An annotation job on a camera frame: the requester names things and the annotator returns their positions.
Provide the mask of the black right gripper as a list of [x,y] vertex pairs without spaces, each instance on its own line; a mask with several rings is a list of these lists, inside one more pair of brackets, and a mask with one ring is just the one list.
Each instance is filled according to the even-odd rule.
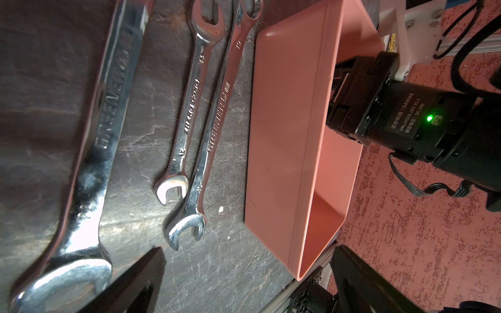
[[336,64],[326,126],[364,146],[387,147],[406,162],[436,162],[458,141],[476,99],[399,82],[398,64],[391,52]]

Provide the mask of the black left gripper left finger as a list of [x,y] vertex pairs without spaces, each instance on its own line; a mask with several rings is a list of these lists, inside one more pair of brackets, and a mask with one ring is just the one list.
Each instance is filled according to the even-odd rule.
[[152,248],[80,312],[153,312],[165,265],[163,249]]

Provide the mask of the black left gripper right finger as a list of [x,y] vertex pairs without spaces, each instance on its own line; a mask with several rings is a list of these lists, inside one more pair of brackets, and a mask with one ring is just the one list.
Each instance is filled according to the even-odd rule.
[[346,245],[331,259],[341,312],[422,312]]

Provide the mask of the small silver combination wrench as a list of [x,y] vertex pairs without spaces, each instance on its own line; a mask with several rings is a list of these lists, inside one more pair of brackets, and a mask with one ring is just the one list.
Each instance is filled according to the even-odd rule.
[[168,203],[167,193],[169,190],[176,189],[178,194],[185,198],[189,187],[189,178],[185,173],[186,157],[189,152],[211,53],[215,45],[225,35],[223,11],[216,1],[213,3],[212,17],[214,18],[213,23],[206,21],[202,15],[202,2],[200,0],[193,1],[189,22],[194,45],[189,78],[168,167],[155,184],[155,195],[164,206]]

